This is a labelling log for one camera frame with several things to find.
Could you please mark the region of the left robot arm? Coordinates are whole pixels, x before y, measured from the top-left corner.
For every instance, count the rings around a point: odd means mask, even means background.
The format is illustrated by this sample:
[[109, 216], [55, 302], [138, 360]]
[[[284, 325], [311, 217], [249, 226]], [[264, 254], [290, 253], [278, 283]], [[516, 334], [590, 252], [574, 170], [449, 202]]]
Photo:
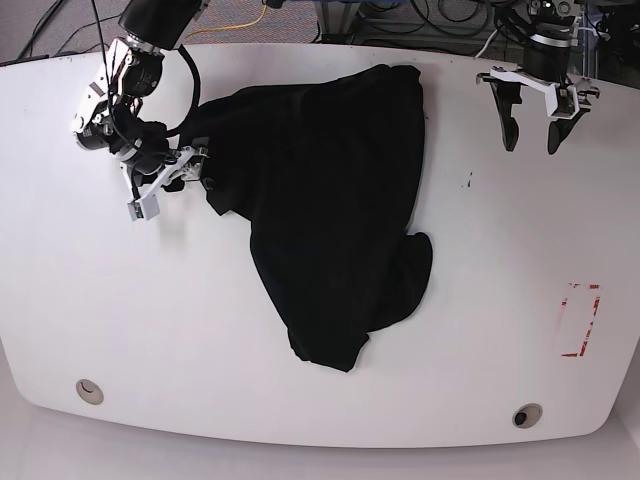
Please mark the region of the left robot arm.
[[598, 98], [600, 91], [586, 78], [573, 81], [568, 76], [584, 7], [575, 1], [528, 1], [526, 5], [525, 17], [517, 12], [514, 1], [505, 1], [494, 10], [496, 32], [512, 36], [523, 47], [521, 64], [514, 70], [494, 66], [478, 74], [476, 82], [490, 86], [508, 152], [515, 149], [519, 139], [512, 109], [522, 103], [521, 89], [528, 87], [541, 93], [550, 120], [547, 152], [553, 155], [591, 111], [590, 99]]

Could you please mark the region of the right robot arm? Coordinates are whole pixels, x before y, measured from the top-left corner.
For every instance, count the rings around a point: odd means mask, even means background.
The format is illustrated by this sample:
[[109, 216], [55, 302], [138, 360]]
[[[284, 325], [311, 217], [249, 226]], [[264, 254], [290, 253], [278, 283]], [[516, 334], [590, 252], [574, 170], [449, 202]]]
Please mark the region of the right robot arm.
[[[101, 48], [102, 64], [74, 116], [71, 131], [79, 146], [118, 157], [135, 201], [146, 180], [179, 168], [179, 154], [169, 140], [195, 115], [201, 95], [199, 71], [183, 40], [208, 6], [207, 1], [129, 2], [119, 18], [126, 36]], [[189, 110], [173, 128], [139, 118], [143, 99], [161, 80], [164, 53], [171, 50], [185, 61], [193, 80]]]

